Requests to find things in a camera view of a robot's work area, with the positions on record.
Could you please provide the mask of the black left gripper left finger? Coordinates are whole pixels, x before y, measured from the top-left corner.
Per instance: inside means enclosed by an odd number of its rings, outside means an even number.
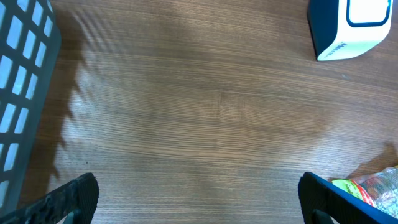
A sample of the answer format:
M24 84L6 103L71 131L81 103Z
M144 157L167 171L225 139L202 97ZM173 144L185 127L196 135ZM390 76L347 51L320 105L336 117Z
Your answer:
M92 173L85 173L35 202L1 217L2 224L90 224L100 188Z

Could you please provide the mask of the green gummy candy bag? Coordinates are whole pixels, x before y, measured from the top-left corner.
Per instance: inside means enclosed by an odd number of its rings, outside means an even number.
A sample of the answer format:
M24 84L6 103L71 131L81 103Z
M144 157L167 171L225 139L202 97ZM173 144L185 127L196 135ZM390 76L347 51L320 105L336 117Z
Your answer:
M397 166L352 179L336 179L331 183L352 196L397 218Z

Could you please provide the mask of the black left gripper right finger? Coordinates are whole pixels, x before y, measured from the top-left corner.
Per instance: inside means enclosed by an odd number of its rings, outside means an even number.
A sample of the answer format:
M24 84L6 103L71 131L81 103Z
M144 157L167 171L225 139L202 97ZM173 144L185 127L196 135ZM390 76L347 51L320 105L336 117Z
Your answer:
M312 172L298 183L298 197L305 224L397 223L397 219L352 196Z

